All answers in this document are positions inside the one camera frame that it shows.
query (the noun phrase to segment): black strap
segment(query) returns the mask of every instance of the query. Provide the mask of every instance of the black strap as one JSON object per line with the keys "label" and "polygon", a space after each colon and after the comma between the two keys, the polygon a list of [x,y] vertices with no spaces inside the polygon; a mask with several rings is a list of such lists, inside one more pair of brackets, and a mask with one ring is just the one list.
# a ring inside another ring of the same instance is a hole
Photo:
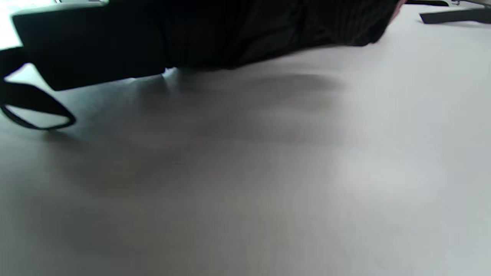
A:
{"label": "black strap", "polygon": [[[0,51],[0,77],[2,78],[0,82],[0,110],[13,122],[30,129],[49,131],[75,124],[76,119],[73,114],[48,93],[32,85],[8,83],[4,80],[5,77],[28,62],[29,59],[22,47]],[[68,120],[61,125],[37,127],[14,114],[7,106],[64,116]]]}
{"label": "black strap", "polygon": [[408,0],[406,2],[408,5],[428,5],[428,6],[442,6],[448,7],[448,3],[445,1],[438,0]]}
{"label": "black strap", "polygon": [[440,24],[459,21],[476,21],[491,24],[491,9],[489,8],[421,13],[420,16],[425,24]]}

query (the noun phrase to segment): desk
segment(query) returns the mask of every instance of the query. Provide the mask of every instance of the desk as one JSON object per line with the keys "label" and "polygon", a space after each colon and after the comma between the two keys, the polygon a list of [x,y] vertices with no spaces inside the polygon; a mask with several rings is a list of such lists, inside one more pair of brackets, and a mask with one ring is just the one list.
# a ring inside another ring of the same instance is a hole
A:
{"label": "desk", "polygon": [[364,48],[57,93],[58,133],[0,119],[1,275],[489,275],[491,26],[427,10]]}

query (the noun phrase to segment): white surface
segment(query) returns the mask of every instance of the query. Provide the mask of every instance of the white surface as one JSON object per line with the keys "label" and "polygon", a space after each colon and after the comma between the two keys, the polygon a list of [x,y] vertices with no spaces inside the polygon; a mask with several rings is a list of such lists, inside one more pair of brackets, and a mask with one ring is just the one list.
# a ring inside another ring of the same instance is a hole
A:
{"label": "white surface", "polygon": [[422,9],[365,48],[57,94],[60,133],[0,120],[1,275],[489,275],[491,27]]}
{"label": "white surface", "polygon": [[20,45],[19,38],[12,28],[10,15],[25,8],[54,4],[53,0],[0,0],[0,49]]}

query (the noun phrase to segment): black bag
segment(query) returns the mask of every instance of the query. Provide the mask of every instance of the black bag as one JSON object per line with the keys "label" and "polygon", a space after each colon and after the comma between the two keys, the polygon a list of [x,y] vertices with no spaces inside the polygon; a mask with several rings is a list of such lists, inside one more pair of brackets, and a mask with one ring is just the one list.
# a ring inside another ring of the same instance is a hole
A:
{"label": "black bag", "polygon": [[[22,47],[0,52],[2,78],[32,62],[56,91],[166,68],[232,69],[307,47],[380,39],[398,0],[114,0],[56,4],[12,16]],[[15,106],[65,116],[40,128]],[[0,108],[19,125],[54,130],[75,117],[38,88],[0,83]]]}

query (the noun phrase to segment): white table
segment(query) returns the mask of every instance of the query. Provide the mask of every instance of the white table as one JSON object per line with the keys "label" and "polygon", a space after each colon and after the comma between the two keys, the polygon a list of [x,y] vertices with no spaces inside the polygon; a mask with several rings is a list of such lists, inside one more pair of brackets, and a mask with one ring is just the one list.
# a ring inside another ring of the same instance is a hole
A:
{"label": "white table", "polygon": [[57,94],[59,133],[2,118],[0,274],[489,275],[491,26],[422,10],[365,48]]}

